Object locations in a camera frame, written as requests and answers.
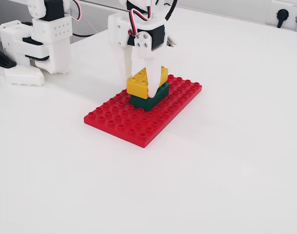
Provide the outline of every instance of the red wire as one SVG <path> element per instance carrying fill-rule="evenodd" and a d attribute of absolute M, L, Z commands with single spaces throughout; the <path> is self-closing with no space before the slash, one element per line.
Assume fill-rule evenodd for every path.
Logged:
<path fill-rule="evenodd" d="M 80 18 L 81 18 L 81 7 L 80 7 L 79 3 L 76 0 L 73 0 L 73 2 L 76 3 L 77 8 L 78 8 L 78 18 L 77 18 L 77 20 L 80 20 Z"/>
<path fill-rule="evenodd" d="M 142 16 L 142 14 L 140 12 L 138 12 L 137 10 L 133 9 L 133 13 L 135 13 L 138 17 L 140 17 L 142 20 L 144 21 L 148 21 L 151 16 L 152 16 L 152 12 L 151 12 L 151 7 L 148 7 L 148 18 L 145 18 L 144 16 Z M 130 29 L 130 34 L 136 36 L 137 35 L 137 29 L 136 29 L 136 26 L 135 26 L 135 23 L 134 23 L 134 18 L 133 18 L 133 14 L 132 14 L 132 10 L 130 10 L 130 18 L 131 18 L 131 24 L 132 24 L 132 29 Z"/>

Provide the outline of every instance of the electrical socket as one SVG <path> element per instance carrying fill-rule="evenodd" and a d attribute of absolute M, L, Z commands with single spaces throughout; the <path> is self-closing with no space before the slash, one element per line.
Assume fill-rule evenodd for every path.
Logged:
<path fill-rule="evenodd" d="M 286 21 L 284 21 L 282 28 L 287 28 L 295 31 L 297 27 L 297 23 L 296 23 L 297 4 L 295 3 L 272 0 L 272 5 L 268 13 L 266 24 L 277 27 L 278 25 L 277 12 L 281 9 L 285 9 L 289 12 L 289 17 Z"/>

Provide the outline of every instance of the yellow lego brick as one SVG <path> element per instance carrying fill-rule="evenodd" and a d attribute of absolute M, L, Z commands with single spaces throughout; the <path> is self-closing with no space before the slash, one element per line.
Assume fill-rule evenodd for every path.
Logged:
<path fill-rule="evenodd" d="M 160 86 L 168 79 L 168 69 L 162 67 L 162 76 Z M 148 76 L 146 68 L 138 72 L 134 77 L 127 81 L 127 93 L 139 98 L 148 99 Z"/>

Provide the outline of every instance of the table surface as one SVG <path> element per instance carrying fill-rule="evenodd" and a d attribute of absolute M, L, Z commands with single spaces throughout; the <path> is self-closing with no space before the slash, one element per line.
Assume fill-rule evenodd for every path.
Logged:
<path fill-rule="evenodd" d="M 0 76 L 0 234 L 297 234 L 297 33 L 182 8 L 169 30 L 203 91 L 145 149 L 83 122 L 124 88 L 107 32 L 42 87 Z"/>

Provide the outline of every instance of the red lego baseplate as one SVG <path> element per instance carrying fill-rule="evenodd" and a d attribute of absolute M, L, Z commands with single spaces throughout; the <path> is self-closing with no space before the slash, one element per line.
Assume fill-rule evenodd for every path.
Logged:
<path fill-rule="evenodd" d="M 168 76 L 170 92 L 151 111 L 130 105 L 130 95 L 123 90 L 90 112 L 86 124 L 145 148 L 202 90 L 199 83 Z"/>

